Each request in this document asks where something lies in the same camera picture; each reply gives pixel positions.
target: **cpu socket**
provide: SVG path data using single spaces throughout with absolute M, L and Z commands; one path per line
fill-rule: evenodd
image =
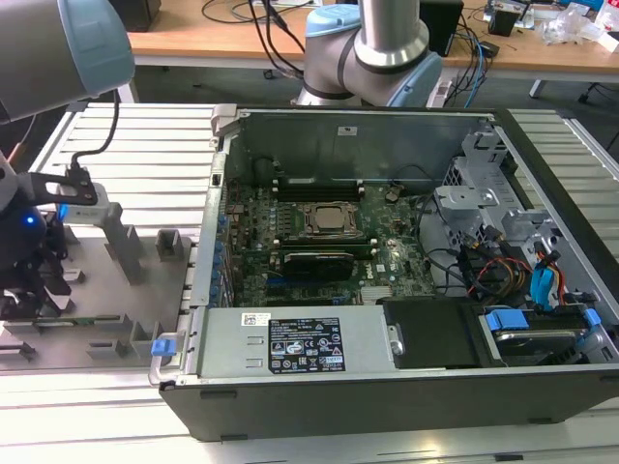
M 350 203 L 315 203 L 304 205 L 300 210 L 305 214 L 305 232 L 302 237 L 334 238 L 358 237 L 355 212 L 357 208 Z

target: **wooden desk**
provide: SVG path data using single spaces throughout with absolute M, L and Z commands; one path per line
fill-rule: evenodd
M 218 1 L 207 12 L 214 17 L 234 20 L 227 5 L 241 3 Z M 255 26 L 249 24 L 219 24 L 202 16 L 205 0 L 162 0 L 162 9 L 151 32 L 130 33 L 137 65 L 188 66 L 216 68 L 271 69 L 257 38 Z M 470 17 L 471 10 L 484 0 L 465 0 L 464 16 L 480 40 L 501 47 L 490 75 L 521 79 L 574 80 L 619 82 L 619 53 L 608 53 L 601 45 L 564 43 L 545 45 L 535 31 L 515 29 L 510 37 L 489 36 L 487 24 Z M 249 7 L 239 12 L 250 15 Z M 260 15 L 261 8 L 256 9 Z M 285 19 L 292 32 L 304 40 L 309 9 L 289 12 Z M 295 65 L 302 66 L 303 53 L 290 38 L 273 27 L 273 39 L 280 53 Z M 469 51 L 464 40 L 456 39 L 450 55 L 444 59 L 444 77 L 451 78 L 468 66 Z M 123 101 L 130 101 L 128 89 Z

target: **white label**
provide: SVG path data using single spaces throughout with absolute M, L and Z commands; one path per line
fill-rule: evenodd
M 338 135 L 356 136 L 357 128 L 355 126 L 340 126 L 338 127 Z
M 244 312 L 243 314 L 241 314 L 241 325 L 268 326 L 270 319 L 270 312 Z

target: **blue connector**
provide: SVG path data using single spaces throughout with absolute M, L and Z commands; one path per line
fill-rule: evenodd
M 544 311 L 551 312 L 549 295 L 554 281 L 554 273 L 549 268 L 536 268 L 531 275 L 531 299 L 533 303 L 540 305 Z

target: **electronic device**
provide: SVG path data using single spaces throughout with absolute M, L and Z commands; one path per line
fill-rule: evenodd
M 109 0 L 127 32 L 147 32 L 159 14 L 162 0 Z
M 487 31 L 495 36 L 510 37 L 514 24 L 523 15 L 520 5 L 494 2 Z
M 192 320 L 151 382 L 203 441 L 553 423 L 619 395 L 619 263 L 547 163 L 545 130 L 582 144 L 567 124 L 217 106 Z

